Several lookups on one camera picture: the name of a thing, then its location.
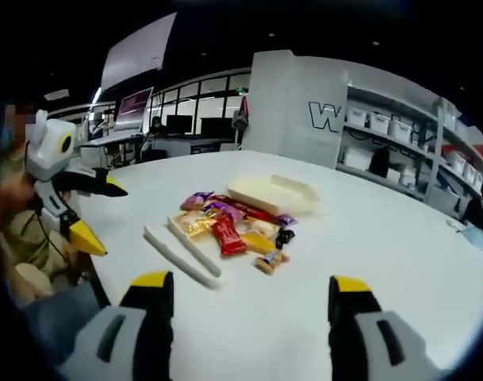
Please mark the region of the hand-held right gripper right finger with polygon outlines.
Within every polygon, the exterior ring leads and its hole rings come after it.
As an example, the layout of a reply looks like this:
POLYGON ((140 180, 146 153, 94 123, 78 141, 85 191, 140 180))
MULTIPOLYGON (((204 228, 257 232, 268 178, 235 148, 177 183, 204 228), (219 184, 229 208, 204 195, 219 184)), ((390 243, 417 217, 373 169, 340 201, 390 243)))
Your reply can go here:
POLYGON ((361 279, 329 279, 328 343, 333 380, 443 380, 425 340, 400 315, 383 310, 361 279))

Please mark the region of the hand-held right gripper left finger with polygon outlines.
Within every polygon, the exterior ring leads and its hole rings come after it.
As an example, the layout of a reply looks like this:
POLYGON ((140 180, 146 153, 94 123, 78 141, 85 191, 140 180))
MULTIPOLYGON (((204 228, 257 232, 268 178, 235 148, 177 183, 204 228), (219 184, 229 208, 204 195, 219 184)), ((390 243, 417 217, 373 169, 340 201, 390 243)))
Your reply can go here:
POLYGON ((119 305, 104 306, 79 331, 59 372, 66 380, 169 380, 173 316, 173 273, 141 275, 119 305))

